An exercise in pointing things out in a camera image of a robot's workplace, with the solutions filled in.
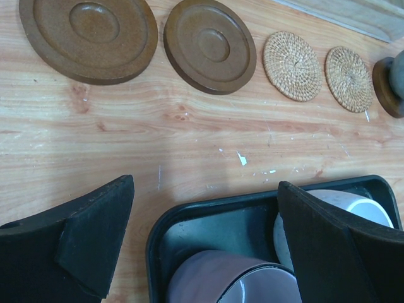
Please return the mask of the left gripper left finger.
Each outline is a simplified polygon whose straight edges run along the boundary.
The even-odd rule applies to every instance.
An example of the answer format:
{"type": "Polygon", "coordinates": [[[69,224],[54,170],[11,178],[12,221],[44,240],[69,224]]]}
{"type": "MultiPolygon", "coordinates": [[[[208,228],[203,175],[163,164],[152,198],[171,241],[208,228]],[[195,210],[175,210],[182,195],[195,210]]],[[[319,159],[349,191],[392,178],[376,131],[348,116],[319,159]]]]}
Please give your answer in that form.
{"type": "Polygon", "coordinates": [[[134,199],[122,175],[1,226],[1,302],[101,302],[108,296],[134,199]]]}

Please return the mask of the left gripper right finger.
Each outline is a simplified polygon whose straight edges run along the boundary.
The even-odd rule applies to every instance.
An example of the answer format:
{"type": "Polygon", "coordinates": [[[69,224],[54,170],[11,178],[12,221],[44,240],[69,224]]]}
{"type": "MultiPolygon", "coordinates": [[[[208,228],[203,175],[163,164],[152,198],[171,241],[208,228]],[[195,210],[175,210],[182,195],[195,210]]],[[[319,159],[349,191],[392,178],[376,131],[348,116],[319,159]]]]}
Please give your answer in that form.
{"type": "Polygon", "coordinates": [[[277,201],[303,302],[403,302],[403,231],[287,181],[277,201]]]}

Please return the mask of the white ceramic mug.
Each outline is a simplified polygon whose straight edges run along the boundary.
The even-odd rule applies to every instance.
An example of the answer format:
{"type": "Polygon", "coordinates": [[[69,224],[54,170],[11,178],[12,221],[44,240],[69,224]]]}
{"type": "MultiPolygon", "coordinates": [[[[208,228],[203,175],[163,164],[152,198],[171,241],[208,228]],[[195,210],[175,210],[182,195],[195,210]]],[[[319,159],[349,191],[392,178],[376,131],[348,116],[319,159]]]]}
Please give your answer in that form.
{"type": "MultiPolygon", "coordinates": [[[[330,189],[315,189],[308,191],[308,193],[359,217],[386,227],[394,227],[386,210],[372,199],[359,196],[358,194],[330,189]]],[[[273,226],[273,243],[280,263],[294,271],[280,213],[277,214],[273,226]]]]}

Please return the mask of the purple glass cup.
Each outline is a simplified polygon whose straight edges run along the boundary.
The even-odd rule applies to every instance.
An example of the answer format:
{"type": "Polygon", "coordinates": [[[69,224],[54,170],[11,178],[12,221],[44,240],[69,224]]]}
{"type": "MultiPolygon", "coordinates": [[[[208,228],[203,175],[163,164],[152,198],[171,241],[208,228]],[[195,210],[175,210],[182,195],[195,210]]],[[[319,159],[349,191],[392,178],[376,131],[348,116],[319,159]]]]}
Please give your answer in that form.
{"type": "Polygon", "coordinates": [[[295,275],[286,267],[229,252],[199,252],[170,280],[167,302],[301,302],[295,275]]]}

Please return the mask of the brown wooden coaster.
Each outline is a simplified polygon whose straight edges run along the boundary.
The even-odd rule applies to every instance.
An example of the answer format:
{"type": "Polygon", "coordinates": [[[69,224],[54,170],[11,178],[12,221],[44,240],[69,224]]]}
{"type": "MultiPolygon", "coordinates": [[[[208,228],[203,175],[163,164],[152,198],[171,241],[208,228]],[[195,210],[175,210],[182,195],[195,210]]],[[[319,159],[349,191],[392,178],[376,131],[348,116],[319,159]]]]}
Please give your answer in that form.
{"type": "Polygon", "coordinates": [[[389,72],[393,57],[385,57],[375,63],[372,70],[372,82],[376,97],[383,109],[392,117],[403,118],[403,99],[392,89],[389,83],[389,72]]]}
{"type": "Polygon", "coordinates": [[[157,23],[146,1],[20,1],[18,8],[35,52],[76,81],[132,80],[157,48],[157,23]]]}
{"type": "Polygon", "coordinates": [[[205,93],[236,92],[256,69],[256,46],[249,29],[218,1],[177,3],[167,18],[163,42],[177,73],[205,93]]]}

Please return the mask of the woven rattan coaster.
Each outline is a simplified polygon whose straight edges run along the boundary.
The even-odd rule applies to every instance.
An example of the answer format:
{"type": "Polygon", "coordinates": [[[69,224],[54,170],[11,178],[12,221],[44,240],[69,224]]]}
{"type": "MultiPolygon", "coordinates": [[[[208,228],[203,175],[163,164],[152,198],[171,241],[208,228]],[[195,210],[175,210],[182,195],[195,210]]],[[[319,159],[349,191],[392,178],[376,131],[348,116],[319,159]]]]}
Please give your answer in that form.
{"type": "Polygon", "coordinates": [[[324,70],[330,92],[345,110],[362,113],[369,109],[373,90],[371,76],[356,52],[343,46],[330,49],[324,70]]]}
{"type": "Polygon", "coordinates": [[[272,33],[264,44],[263,65],[270,83],[297,102],[314,99],[321,90],[321,67],[313,48],[300,36],[272,33]]]}

